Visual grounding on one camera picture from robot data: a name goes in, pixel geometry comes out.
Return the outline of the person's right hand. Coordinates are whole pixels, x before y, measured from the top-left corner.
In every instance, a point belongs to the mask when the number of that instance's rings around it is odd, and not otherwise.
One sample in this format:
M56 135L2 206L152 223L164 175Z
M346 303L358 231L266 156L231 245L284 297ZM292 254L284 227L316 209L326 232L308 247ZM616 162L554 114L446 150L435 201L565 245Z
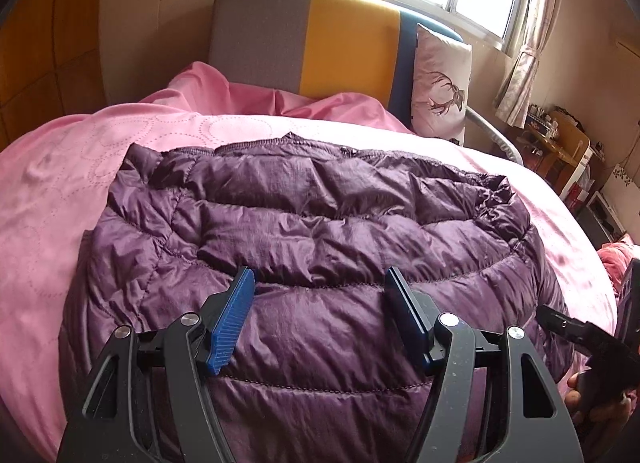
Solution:
M584 422L590 424L590 428L582 436L580 445L585 461L592 461L602 457L616 443L631 416L634 398L631 394L625 393L619 401L610 401L606 405L592 408L588 415L585 415L587 410L582 406L582 394L578 391L579 376L580 373L575 373L567 379L570 390L564 397L564 403L575 427Z

